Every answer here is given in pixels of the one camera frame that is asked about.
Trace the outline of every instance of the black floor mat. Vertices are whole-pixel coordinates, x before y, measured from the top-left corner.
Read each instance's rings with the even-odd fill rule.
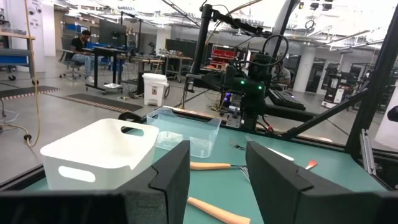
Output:
[[[59,88],[54,88],[51,86],[38,86],[37,87],[37,92],[39,94],[43,93],[51,93],[54,91],[59,91],[61,89]],[[28,87],[28,88],[18,88],[15,90],[4,90],[0,91],[0,98],[4,100],[8,99],[16,99],[16,98],[21,98],[25,96],[32,96],[35,94],[35,88],[34,87]]]
[[[126,111],[136,111],[141,109],[142,106],[133,105],[130,103],[123,103],[116,100],[109,100],[106,98],[98,97],[98,96],[91,96],[84,93],[69,95],[64,97],[67,100],[76,101],[79,103],[84,103],[87,105],[98,106],[101,108],[119,111],[119,112],[126,112]]]

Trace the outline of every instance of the man sitting at desk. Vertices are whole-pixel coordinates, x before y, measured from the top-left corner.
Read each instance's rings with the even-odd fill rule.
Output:
[[[271,74],[272,78],[279,76],[279,79],[275,78],[277,80],[277,83],[286,85],[290,84],[290,71],[284,67],[283,62],[276,64],[274,68],[272,68]]]
[[[87,40],[90,38],[91,32],[83,30],[79,37],[72,40],[70,50],[73,52],[72,60],[85,64],[85,79],[86,82],[93,83],[93,77],[90,76],[91,71],[94,69],[94,56],[91,53],[84,52],[83,48],[87,46]]]

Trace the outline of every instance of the office chair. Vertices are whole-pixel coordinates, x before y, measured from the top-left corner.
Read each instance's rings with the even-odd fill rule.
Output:
[[[65,77],[67,74],[72,74],[73,79],[76,79],[75,75],[78,75],[79,77],[81,77],[83,74],[78,71],[79,71],[79,68],[82,65],[84,65],[84,63],[74,62],[72,60],[73,52],[71,50],[66,50],[66,49],[70,48],[70,45],[72,44],[72,39],[69,39],[66,37],[61,37],[61,40],[62,40],[63,50],[62,50],[62,56],[61,56],[59,62],[66,65],[68,70],[61,73],[60,78]]]

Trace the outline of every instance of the green table surface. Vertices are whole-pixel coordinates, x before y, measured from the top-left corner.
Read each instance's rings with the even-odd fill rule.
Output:
[[[311,170],[312,172],[347,189],[355,192],[385,191],[348,154],[226,128],[220,128],[213,152],[209,158],[191,157],[191,161],[245,165],[245,151],[234,148],[229,142],[230,139],[233,139],[240,146],[246,146],[246,135],[263,146],[293,157],[294,162],[300,166],[306,167],[311,159],[318,161],[318,165]],[[167,152],[164,149],[157,148],[154,161]],[[239,169],[192,170],[190,174],[189,197],[195,197],[229,212],[248,217],[252,220],[252,223],[263,223],[251,185]],[[48,190],[47,181],[42,179],[25,190]],[[184,223],[221,222],[192,205],[187,205]]]

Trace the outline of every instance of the white trash bin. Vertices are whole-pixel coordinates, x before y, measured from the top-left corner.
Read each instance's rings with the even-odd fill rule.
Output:
[[[164,87],[168,86],[165,75],[145,73],[142,75],[145,83],[144,104],[162,106]]]
[[[122,127],[144,134],[124,134]],[[154,126],[102,119],[44,146],[40,153],[49,189],[118,188],[152,164],[158,133]]]

